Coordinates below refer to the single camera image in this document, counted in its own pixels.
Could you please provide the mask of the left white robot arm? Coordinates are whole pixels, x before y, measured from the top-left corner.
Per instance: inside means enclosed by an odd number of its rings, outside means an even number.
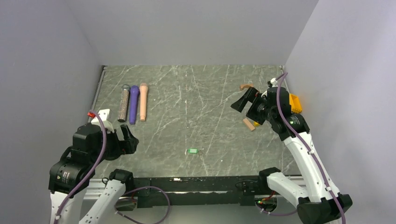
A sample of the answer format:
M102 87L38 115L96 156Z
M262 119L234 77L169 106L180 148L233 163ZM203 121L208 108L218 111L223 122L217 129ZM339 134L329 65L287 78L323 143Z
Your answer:
M74 133L72 146L65 150L49 172L52 223L102 223L118 198L133 192L133 173L116 169L110 174L104 192L85 218L79 218L86 188L95 175L95 168L103 160L112 161L136 152L138 139L132 135L127 125L121 125L120 128L123 140L118 138L111 123L100 120L80 126Z

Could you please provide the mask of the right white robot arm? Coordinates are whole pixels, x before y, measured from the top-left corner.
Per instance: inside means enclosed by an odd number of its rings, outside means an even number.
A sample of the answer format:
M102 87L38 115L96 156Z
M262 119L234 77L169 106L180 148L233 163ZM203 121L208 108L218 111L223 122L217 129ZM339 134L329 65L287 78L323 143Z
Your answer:
M291 152L305 182L305 187L301 187L273 167L259 172L258 189L264 194L271 191L280 194L295 207L304 224L346 223L345 213L353 201L348 194L340 192L328 175L314 147L309 126L295 108L293 96L280 86L270 87L264 93L249 87L231 108L242 112L248 102L251 106L246 117L260 125L270 123Z

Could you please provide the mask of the green key tag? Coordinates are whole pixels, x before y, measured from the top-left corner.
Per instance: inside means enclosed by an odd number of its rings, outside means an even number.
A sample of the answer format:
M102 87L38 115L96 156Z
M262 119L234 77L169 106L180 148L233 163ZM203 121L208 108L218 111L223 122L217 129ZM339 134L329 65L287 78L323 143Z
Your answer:
M198 152L199 152L199 150L196 148L189 148L187 150L187 153L189 153L189 154L197 154Z

